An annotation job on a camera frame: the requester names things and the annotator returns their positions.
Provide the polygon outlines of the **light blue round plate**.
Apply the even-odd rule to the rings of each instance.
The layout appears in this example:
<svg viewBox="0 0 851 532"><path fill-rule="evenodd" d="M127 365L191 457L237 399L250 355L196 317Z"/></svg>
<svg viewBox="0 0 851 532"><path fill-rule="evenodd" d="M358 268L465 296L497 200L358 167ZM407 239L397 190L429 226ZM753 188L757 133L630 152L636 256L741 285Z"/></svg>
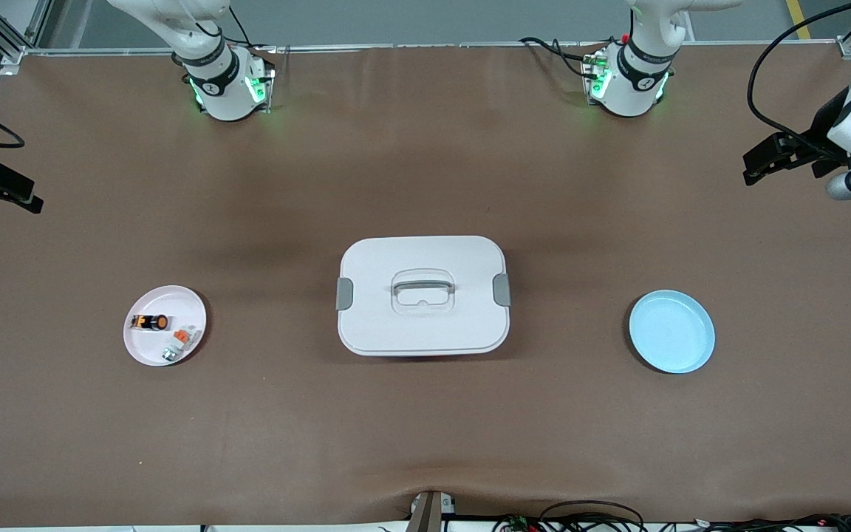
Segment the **light blue round plate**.
<svg viewBox="0 0 851 532"><path fill-rule="evenodd" d="M672 375L705 366L717 341L706 308L676 290L655 290L641 296L629 313L628 336L644 363Z"/></svg>

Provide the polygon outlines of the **pink round plate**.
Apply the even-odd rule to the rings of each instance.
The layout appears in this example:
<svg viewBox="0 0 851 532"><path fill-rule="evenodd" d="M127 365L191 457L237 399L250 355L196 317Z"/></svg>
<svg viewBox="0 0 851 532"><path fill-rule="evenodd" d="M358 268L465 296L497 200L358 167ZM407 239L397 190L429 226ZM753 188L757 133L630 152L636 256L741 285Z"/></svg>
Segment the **pink round plate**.
<svg viewBox="0 0 851 532"><path fill-rule="evenodd" d="M136 314L168 316L168 329L163 331L132 329L129 326L131 317ZM193 324L199 330L192 350L176 363L164 361L163 347L168 343L173 331L189 324ZM189 287L179 285L156 287L141 296L131 306L123 326L123 341L131 357L145 366L173 366L187 359L199 348L207 324L208 313L198 293L190 290Z"/></svg>

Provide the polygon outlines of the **white lidded storage box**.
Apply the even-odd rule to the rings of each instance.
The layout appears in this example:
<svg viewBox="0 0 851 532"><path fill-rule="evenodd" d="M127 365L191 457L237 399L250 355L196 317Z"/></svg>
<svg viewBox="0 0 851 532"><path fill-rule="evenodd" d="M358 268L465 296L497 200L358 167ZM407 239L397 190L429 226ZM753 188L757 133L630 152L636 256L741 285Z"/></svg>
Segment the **white lidded storage box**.
<svg viewBox="0 0 851 532"><path fill-rule="evenodd" d="M502 249L485 236L362 239L341 257L338 336L366 357L483 354L510 332Z"/></svg>

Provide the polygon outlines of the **white and orange switch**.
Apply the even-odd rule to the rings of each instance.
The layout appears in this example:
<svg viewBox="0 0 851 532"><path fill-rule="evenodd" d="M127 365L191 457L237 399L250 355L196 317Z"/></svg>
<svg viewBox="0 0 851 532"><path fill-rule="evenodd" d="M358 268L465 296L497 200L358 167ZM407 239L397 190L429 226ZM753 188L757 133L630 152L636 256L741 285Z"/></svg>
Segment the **white and orange switch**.
<svg viewBox="0 0 851 532"><path fill-rule="evenodd" d="M198 333L198 327L193 326L193 324L173 331L168 343L163 347L163 360L168 363L176 363L176 361L182 359L187 352L192 350Z"/></svg>

